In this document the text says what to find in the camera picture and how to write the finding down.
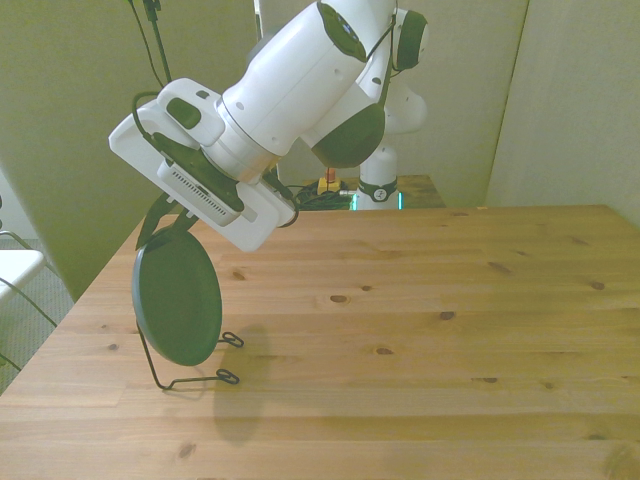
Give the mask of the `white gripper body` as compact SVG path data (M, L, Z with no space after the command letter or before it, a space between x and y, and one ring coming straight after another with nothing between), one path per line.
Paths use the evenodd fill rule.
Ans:
M291 200L258 177L235 179L208 155L157 100L139 107L108 137L111 150L171 198L239 249L259 248L271 233L295 220Z

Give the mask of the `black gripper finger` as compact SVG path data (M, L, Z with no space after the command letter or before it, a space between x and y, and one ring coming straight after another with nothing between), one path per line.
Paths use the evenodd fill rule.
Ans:
M162 193L151 205L140 229L135 249L139 250L152 237L160 220L171 211L171 198L167 193Z
M197 216L187 209L184 209L169 226L170 235L179 235L183 232L187 232L197 222Z

